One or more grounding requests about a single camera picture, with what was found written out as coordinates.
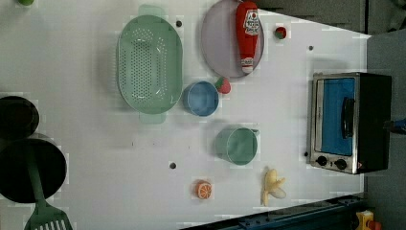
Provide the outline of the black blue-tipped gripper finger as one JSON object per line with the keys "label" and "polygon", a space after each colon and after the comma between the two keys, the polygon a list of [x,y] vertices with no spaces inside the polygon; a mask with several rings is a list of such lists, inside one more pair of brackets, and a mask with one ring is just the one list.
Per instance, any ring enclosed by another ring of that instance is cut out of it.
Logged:
{"label": "black blue-tipped gripper finger", "polygon": [[384,123],[384,128],[391,133],[396,134],[406,134],[406,119],[396,120],[396,121],[386,121]]}

